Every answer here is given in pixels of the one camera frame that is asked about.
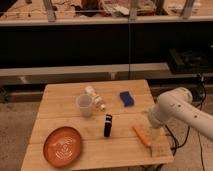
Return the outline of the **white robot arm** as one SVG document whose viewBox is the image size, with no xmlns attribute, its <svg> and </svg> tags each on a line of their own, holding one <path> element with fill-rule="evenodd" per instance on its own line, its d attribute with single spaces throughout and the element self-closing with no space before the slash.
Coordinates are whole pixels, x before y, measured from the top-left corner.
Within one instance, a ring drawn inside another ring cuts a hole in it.
<svg viewBox="0 0 213 171">
<path fill-rule="evenodd" d="M 160 94 L 148 112 L 151 126 L 158 129 L 174 117 L 213 141 L 213 116 L 194 107 L 192 100 L 192 93 L 184 87 Z"/>
</svg>

